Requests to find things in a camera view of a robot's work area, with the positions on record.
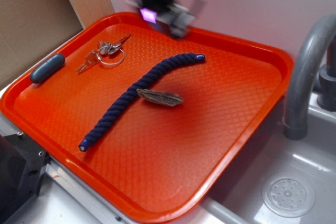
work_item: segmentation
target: faucet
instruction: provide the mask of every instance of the faucet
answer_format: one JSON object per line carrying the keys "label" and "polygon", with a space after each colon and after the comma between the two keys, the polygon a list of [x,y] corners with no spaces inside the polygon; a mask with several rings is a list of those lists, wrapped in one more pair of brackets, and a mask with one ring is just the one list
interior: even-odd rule
{"label": "faucet", "polygon": [[[326,52],[327,64],[320,68]],[[322,87],[318,105],[336,111],[336,14],[320,18],[309,31],[299,51],[286,95],[283,117],[283,133],[289,139],[299,140],[308,133],[308,105],[318,71]]]}

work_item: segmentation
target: drain cover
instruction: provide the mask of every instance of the drain cover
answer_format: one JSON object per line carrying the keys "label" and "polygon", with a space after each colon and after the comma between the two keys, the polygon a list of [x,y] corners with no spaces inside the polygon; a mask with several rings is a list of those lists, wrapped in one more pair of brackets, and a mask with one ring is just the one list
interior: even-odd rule
{"label": "drain cover", "polygon": [[262,190],[265,205],[283,217],[300,217],[308,213],[315,203],[313,186],[307,179],[293,173],[273,175]]}

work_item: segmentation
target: plastic tray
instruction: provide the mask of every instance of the plastic tray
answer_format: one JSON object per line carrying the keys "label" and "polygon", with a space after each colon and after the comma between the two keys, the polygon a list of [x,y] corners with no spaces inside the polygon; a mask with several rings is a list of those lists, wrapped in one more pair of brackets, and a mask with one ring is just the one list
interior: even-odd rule
{"label": "plastic tray", "polygon": [[[98,64],[77,75],[98,41],[129,33],[121,65]],[[123,213],[146,223],[175,219],[202,200],[284,94],[293,65],[279,49],[201,29],[173,40],[131,13],[96,22],[56,52],[66,56],[65,66],[42,84],[30,82],[31,70],[22,75],[3,95],[2,113]],[[205,54],[206,63],[174,70],[151,88],[177,93],[184,103],[168,108],[138,99],[99,143],[78,150],[132,83],[184,52]]]}

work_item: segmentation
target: gray sink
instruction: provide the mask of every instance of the gray sink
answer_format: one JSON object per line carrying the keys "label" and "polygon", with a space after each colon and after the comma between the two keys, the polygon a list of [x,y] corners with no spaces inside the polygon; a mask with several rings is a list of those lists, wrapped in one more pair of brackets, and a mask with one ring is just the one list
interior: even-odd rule
{"label": "gray sink", "polygon": [[336,114],[313,106],[308,135],[283,135],[280,101],[208,196],[225,223],[336,223]]}

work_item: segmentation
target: navy twisted rope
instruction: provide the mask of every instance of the navy twisted rope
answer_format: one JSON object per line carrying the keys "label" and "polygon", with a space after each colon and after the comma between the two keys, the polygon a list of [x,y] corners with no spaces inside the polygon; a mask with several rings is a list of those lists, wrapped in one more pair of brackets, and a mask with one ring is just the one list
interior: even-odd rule
{"label": "navy twisted rope", "polygon": [[158,81],[163,75],[175,68],[193,65],[203,61],[205,61],[204,55],[196,55],[191,52],[189,54],[172,56],[158,63],[140,80],[133,83],[132,86],[130,86],[127,91],[112,104],[111,107],[109,107],[95,127],[86,134],[84,140],[78,146],[79,149],[82,152],[86,152],[89,147],[104,136],[122,112],[138,98],[137,89],[148,89],[154,82]]}

